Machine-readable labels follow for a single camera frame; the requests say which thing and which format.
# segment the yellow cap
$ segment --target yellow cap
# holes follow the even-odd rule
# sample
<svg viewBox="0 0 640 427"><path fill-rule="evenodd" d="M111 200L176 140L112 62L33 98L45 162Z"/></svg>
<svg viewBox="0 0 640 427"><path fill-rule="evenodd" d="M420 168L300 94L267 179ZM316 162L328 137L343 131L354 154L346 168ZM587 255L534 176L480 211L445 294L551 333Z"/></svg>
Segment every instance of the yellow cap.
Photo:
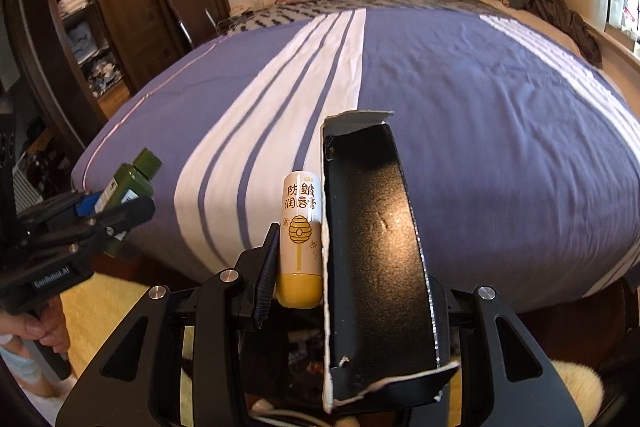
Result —
<svg viewBox="0 0 640 427"><path fill-rule="evenodd" d="M322 277L309 273L278 274L276 296L285 308L315 308L322 300Z"/></svg>

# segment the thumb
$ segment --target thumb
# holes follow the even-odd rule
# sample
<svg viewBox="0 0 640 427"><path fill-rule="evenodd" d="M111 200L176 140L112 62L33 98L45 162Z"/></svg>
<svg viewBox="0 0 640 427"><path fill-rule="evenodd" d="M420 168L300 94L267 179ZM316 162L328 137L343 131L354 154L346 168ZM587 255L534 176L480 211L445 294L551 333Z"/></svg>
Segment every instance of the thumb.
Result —
<svg viewBox="0 0 640 427"><path fill-rule="evenodd" d="M26 313L9 315L7 312L0 311L0 333L37 341L46 333L46 330L40 321L32 315Z"/></svg>

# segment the lip balm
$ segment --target lip balm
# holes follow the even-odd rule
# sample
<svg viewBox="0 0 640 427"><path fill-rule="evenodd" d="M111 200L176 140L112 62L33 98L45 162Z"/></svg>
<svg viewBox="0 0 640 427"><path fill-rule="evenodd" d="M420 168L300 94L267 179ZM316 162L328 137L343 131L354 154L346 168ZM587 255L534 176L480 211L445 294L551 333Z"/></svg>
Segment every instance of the lip balm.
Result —
<svg viewBox="0 0 640 427"><path fill-rule="evenodd" d="M276 297L286 308L315 308L322 299L322 191L318 176L295 171L284 180Z"/></svg>

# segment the silver bolt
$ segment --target silver bolt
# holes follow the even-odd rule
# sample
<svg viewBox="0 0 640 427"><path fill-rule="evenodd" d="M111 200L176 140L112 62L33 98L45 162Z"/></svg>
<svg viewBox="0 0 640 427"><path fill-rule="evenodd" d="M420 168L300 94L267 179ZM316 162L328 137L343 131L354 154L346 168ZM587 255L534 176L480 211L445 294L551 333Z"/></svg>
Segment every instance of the silver bolt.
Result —
<svg viewBox="0 0 640 427"><path fill-rule="evenodd" d="M166 288L164 286L154 286L149 290L149 297L151 299L161 299L166 295Z"/></svg>
<svg viewBox="0 0 640 427"><path fill-rule="evenodd" d="M491 299L495 299L495 290L490 286L481 286L478 288L478 295L487 301L491 301Z"/></svg>
<svg viewBox="0 0 640 427"><path fill-rule="evenodd" d="M226 269L220 274L220 280L222 282L234 282L238 277L238 272L236 272L233 268Z"/></svg>

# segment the torn cardboard edge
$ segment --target torn cardboard edge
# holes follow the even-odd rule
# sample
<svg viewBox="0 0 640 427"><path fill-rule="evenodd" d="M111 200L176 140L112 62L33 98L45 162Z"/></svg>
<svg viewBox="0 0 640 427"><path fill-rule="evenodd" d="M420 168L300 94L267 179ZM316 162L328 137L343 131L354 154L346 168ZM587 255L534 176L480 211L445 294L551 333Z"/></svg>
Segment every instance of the torn cardboard edge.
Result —
<svg viewBox="0 0 640 427"><path fill-rule="evenodd" d="M321 229L321 241L322 241L322 305L324 314L324 384L322 387L322 407L326 413L331 413L337 407L348 405L350 403L357 402L363 399L367 394L375 393L382 388L402 381L415 380L417 378L424 378L430 375L436 375L459 367L459 362L449 362L446 365L440 366L440 357L438 356L438 338L436 325L433 316L433 302L431 297L431 289L428 283L428 277L425 273L427 292L429 296L429 307L431 311L431 322L433 324L433 334L436 349L436 365L438 367L434 369L428 369L412 375L396 375L382 378L381 380L371 383L366 389L359 392L356 396L348 399L334 399L334 383L331 374L331 352L330 352L330 336L331 336L331 317L329 311L329 289L328 289L328 261L329 261L329 244L331 241L328 219L326 214L327 198L324 193L326 184L326 177L324 172L324 141L327 136L341 136L345 134L355 133L372 126L378 126L386 124L385 119L392 116L393 112L390 111L348 111L333 117L327 117L321 127L321 169L320 169L320 182L322 186L322 229ZM418 244L420 239L418 237L417 230L415 230ZM439 401L442 395L442 391L438 392L433 397L435 401Z"/></svg>

